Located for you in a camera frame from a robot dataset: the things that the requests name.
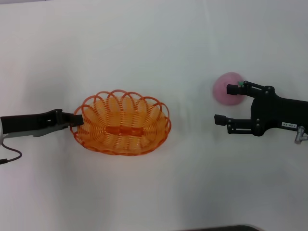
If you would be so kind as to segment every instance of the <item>black cable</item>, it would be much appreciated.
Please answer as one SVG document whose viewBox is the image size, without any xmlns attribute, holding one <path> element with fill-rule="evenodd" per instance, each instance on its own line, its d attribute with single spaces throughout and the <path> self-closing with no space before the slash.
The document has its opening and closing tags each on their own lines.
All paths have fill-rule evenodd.
<svg viewBox="0 0 308 231">
<path fill-rule="evenodd" d="M 21 158 L 21 157 L 23 156 L 22 152 L 19 151 L 19 150 L 16 150 L 16 149 L 14 149 L 14 148 L 10 148 L 10 147 L 4 145 L 4 143 L 2 143 L 2 146 L 3 146 L 4 148 L 10 150 L 10 151 L 13 151 L 13 152 L 18 153 L 19 156 L 18 156 L 18 157 L 15 157 L 15 158 L 13 158 L 13 159 L 9 159 L 9 160 L 8 160 L 8 159 L 2 159 L 2 160 L 0 160 L 0 165 L 6 164 L 6 163 L 11 162 L 11 161 L 14 161 L 14 160 L 18 160 L 19 158 Z"/>
</svg>

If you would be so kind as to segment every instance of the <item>pink ball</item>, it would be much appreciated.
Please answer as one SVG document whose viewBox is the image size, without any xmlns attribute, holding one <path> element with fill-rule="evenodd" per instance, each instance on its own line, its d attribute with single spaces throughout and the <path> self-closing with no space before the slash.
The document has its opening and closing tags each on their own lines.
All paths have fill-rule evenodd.
<svg viewBox="0 0 308 231">
<path fill-rule="evenodd" d="M 213 86 L 214 98 L 224 105 L 237 105 L 244 100 L 244 95 L 228 95 L 227 85 L 239 85 L 243 78 L 235 72 L 228 72 L 219 77 Z"/>
</svg>

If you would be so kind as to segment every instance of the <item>woven basket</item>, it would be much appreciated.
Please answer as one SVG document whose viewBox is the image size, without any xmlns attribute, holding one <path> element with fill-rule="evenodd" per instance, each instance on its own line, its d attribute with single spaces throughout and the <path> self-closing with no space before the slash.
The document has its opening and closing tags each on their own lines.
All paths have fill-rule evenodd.
<svg viewBox="0 0 308 231">
<path fill-rule="evenodd" d="M 74 114 L 80 112 L 84 125 L 77 131 L 71 128 L 76 141 L 110 155 L 147 154 L 158 148 L 171 130 L 167 106 L 135 92 L 101 91 L 88 97 Z"/>
</svg>

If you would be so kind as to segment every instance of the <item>white background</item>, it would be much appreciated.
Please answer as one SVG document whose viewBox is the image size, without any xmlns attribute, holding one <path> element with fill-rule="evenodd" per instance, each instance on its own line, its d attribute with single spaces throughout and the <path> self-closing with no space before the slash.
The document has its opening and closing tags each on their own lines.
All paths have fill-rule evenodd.
<svg viewBox="0 0 308 231">
<path fill-rule="evenodd" d="M 234 71 L 308 101 L 306 0 L 53 0 L 0 6 L 0 114 L 73 112 L 101 90 L 165 102 L 173 129 L 145 156 L 82 148 L 68 129 L 5 140 L 4 231 L 308 227 L 308 143 L 272 129 L 229 135 L 214 114 L 249 118 L 212 85 Z M 13 153 L 1 148 L 2 158 Z"/>
</svg>

